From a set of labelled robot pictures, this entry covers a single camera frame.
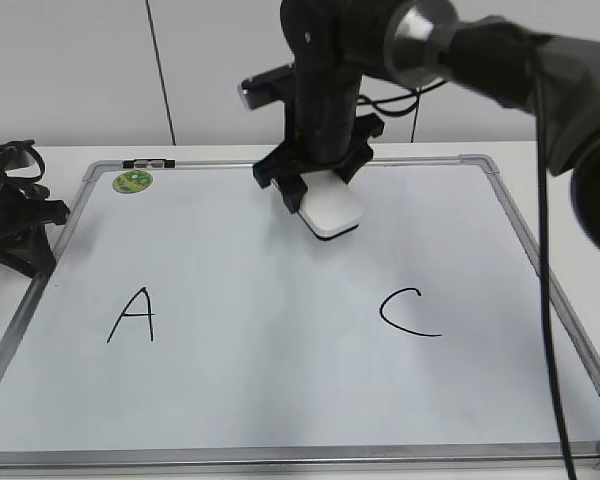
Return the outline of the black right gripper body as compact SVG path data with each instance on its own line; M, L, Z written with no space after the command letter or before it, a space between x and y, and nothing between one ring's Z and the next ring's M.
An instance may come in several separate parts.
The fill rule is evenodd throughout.
M346 58L347 1L283 1L282 31L294 60L295 98L285 104L284 142L253 167L262 188L276 177L331 170L347 157L362 72Z

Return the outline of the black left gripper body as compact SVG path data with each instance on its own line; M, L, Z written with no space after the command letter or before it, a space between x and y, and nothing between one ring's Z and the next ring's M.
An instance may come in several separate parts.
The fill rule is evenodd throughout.
M70 214L41 184L46 165L34 145L33 140L0 145L0 250L5 240L32 227L64 225Z

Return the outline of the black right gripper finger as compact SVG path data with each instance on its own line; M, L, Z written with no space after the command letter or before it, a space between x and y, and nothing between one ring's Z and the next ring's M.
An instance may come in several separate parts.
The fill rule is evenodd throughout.
M276 177L275 185L289 213L298 213L302 200L308 192L308 186L302 177L300 175Z
M355 152L349 153L343 164L334 169L333 172L345 183L349 184L357 172L374 157L373 149L364 144Z

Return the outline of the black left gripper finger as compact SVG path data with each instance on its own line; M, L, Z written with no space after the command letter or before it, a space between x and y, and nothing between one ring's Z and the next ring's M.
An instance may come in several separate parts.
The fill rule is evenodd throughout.
M5 240L1 245L1 263L28 278L49 276L56 268L44 227L32 227Z

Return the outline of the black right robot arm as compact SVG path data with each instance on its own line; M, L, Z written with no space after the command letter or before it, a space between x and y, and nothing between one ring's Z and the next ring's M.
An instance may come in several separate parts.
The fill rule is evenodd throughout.
M380 116L357 114L364 77L408 90L462 86L536 119L539 162L570 173L576 218L600 249L600 42L534 32L499 16L461 20L448 1L285 1L291 64L243 82L250 108L285 106L283 142L257 162L296 212L303 175L349 182L372 158Z

